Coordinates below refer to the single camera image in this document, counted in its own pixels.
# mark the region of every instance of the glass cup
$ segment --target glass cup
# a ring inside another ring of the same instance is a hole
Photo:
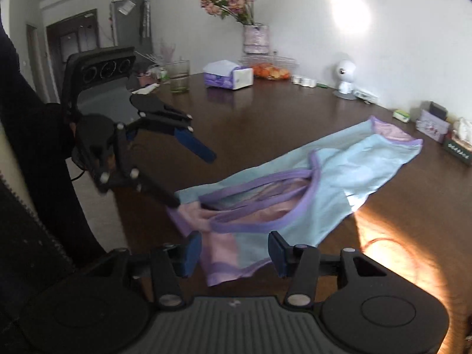
[[[166,64],[167,75],[171,84],[171,93],[188,91],[190,61],[182,60]]]

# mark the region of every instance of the brown door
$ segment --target brown door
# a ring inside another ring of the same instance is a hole
[[[62,93],[62,81],[64,80],[67,59],[75,53],[100,47],[97,28],[96,9],[69,17],[46,28],[59,96]]]

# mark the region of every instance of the pink fabric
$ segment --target pink fabric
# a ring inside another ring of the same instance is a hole
[[[387,140],[396,142],[411,142],[415,140],[395,125],[385,123],[377,118],[372,119],[372,127],[375,133],[384,136]]]
[[[251,200],[257,201],[260,198],[267,196],[279,195],[290,192],[310,184],[310,180],[304,178],[296,178],[291,180],[289,184],[284,182],[277,182],[266,185],[266,187],[251,197]],[[260,222],[268,222],[279,219],[291,211],[300,199],[303,193],[288,201],[277,203],[265,209],[255,211],[240,219],[228,222],[231,223],[247,223],[257,224]],[[202,259],[202,266],[204,270],[209,273],[209,266],[214,263],[225,263],[234,267],[238,266],[238,251],[237,245],[232,233],[215,233],[212,231],[210,219],[217,214],[225,213],[230,210],[207,210],[201,208],[199,201],[181,204],[177,210],[172,210],[171,216],[173,219],[177,218],[185,221],[189,227],[188,233],[192,230],[198,230],[202,236],[202,251],[208,252],[207,257]],[[224,280],[234,279],[233,274],[228,274],[228,278]]]

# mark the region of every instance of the floor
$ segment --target floor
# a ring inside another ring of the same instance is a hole
[[[66,162],[71,178],[82,172],[70,158]],[[74,181],[73,185],[90,229],[103,249],[109,252],[116,248],[128,247],[113,192],[98,192],[87,172]]]

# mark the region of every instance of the glass vase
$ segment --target glass vase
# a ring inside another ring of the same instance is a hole
[[[269,53],[270,40],[268,25],[256,23],[245,25],[242,39],[242,49],[247,54],[266,55]]]

